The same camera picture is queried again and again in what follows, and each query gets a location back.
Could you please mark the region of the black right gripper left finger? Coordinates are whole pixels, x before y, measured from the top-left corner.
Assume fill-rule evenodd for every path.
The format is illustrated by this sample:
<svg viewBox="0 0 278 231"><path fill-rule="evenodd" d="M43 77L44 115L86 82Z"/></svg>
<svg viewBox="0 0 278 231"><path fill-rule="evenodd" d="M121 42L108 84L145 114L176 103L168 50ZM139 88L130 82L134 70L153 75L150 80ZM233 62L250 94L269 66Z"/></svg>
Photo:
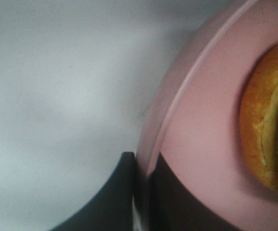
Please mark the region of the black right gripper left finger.
<svg viewBox="0 0 278 231"><path fill-rule="evenodd" d="M110 178L77 213L54 231L132 231L135 155L123 152Z"/></svg>

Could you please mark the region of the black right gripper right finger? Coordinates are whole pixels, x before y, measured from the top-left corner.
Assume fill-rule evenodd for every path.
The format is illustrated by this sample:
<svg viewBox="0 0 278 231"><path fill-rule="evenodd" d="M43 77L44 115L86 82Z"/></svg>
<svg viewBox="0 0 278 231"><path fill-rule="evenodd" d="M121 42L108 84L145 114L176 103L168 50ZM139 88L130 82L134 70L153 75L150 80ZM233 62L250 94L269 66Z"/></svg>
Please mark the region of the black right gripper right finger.
<svg viewBox="0 0 278 231"><path fill-rule="evenodd" d="M237 230L196 199L161 154L151 175L149 228L151 231Z"/></svg>

